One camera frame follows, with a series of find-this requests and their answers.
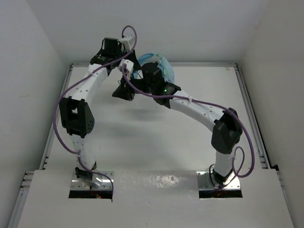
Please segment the light blue headphones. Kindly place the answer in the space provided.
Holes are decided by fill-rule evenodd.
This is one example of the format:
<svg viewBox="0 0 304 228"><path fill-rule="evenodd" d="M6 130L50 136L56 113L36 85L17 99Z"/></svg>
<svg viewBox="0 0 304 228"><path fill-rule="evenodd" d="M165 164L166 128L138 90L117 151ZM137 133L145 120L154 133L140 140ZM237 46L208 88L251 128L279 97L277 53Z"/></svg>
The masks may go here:
<svg viewBox="0 0 304 228"><path fill-rule="evenodd" d="M175 75L171 64L159 53L147 53L138 58L141 70L134 70L135 79L144 79L148 85L175 83Z"/></svg>

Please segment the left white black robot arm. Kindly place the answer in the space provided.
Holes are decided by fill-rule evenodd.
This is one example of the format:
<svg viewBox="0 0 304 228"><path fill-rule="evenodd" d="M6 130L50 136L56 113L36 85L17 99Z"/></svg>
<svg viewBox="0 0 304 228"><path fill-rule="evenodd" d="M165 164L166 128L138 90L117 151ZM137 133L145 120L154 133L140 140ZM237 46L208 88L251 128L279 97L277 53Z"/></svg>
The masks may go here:
<svg viewBox="0 0 304 228"><path fill-rule="evenodd" d="M83 181L93 182L102 176L97 172L92 152L85 148L86 137L95 125L90 104L113 69L120 67L122 63L136 64L135 43L134 36L123 36L121 39L104 38L100 50L91 58L84 78L68 88L68 91L74 89L74 92L60 99L61 124L73 143L76 177Z"/></svg>

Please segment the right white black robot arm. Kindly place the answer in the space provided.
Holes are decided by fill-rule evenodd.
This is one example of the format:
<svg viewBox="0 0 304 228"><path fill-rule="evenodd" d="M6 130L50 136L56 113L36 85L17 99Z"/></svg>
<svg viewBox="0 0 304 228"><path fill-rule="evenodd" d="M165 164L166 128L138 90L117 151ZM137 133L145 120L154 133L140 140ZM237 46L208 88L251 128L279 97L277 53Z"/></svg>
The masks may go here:
<svg viewBox="0 0 304 228"><path fill-rule="evenodd" d="M234 118L237 112L194 102L173 80L165 78L157 63L144 64L141 73L133 71L133 62L129 60L122 60L118 68L123 77L113 97L131 101L135 94L146 93L159 105L179 111L211 131L216 161L210 180L222 187L232 173L231 153L243 132Z"/></svg>

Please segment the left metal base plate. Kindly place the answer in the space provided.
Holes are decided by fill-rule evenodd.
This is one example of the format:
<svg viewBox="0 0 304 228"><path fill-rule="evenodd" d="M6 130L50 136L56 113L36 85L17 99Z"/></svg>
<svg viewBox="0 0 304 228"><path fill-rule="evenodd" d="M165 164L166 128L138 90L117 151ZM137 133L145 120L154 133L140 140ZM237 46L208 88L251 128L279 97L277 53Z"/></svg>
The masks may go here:
<svg viewBox="0 0 304 228"><path fill-rule="evenodd" d="M110 180L100 174L93 174L92 178L77 177L76 173L73 173L71 184L71 190L112 190L112 184Z"/></svg>

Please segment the metal base plate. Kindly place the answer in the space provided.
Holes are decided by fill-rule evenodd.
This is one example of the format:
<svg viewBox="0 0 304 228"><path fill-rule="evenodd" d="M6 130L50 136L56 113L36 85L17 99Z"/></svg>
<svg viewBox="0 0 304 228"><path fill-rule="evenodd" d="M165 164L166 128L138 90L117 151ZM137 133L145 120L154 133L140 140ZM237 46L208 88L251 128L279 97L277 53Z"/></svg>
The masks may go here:
<svg viewBox="0 0 304 228"><path fill-rule="evenodd" d="M229 175L223 183L223 187L214 179L213 171L198 171L197 182L199 190L215 190L221 188L223 190L241 190L241 184L238 177L233 173Z"/></svg>
<svg viewBox="0 0 304 228"><path fill-rule="evenodd" d="M112 184L110 180L100 174L93 174L92 178L77 177L76 173L73 173L71 184L71 190L112 190Z"/></svg>

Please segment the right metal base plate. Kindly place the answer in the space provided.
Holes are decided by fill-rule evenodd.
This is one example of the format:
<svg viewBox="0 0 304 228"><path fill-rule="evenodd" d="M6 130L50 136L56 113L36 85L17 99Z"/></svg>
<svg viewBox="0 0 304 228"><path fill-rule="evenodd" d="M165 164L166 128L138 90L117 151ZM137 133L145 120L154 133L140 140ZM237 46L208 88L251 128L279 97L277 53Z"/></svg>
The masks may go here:
<svg viewBox="0 0 304 228"><path fill-rule="evenodd" d="M229 175L223 183L223 187L214 179L213 171L198 171L197 182L199 190L215 190L221 188L223 190L241 190L241 184L238 177L233 173Z"/></svg>

